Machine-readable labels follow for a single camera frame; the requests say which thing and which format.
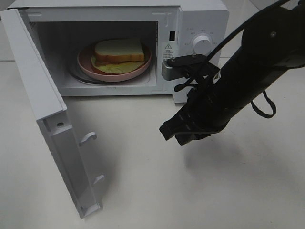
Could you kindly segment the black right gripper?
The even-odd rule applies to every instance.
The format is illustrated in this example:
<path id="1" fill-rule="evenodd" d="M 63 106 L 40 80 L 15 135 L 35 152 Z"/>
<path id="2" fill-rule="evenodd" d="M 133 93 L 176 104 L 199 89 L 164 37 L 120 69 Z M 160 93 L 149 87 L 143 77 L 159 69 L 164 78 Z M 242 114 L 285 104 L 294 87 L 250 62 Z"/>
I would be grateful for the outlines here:
<path id="1" fill-rule="evenodd" d="M 194 140 L 202 140 L 211 134 L 219 133 L 227 121 L 216 121 L 221 113 L 211 95 L 213 77 L 220 69 L 207 63 L 202 70 L 196 73 L 195 83 L 189 83 L 191 90 L 188 93 L 187 103 L 169 120 L 159 128 L 166 141 L 175 137 L 183 146 Z"/>

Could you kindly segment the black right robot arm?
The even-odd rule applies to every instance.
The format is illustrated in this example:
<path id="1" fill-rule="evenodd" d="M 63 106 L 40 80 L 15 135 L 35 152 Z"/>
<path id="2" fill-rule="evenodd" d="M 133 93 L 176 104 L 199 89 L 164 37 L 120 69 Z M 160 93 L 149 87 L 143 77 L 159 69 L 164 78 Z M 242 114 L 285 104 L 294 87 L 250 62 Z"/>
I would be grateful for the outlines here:
<path id="1" fill-rule="evenodd" d="M 209 55 L 165 60 L 167 81 L 185 78 L 175 91 L 190 88 L 186 104 L 160 127 L 180 145 L 221 132 L 229 121 L 279 77 L 305 65 L 305 3 L 293 9 L 283 0 L 260 10 Z"/>

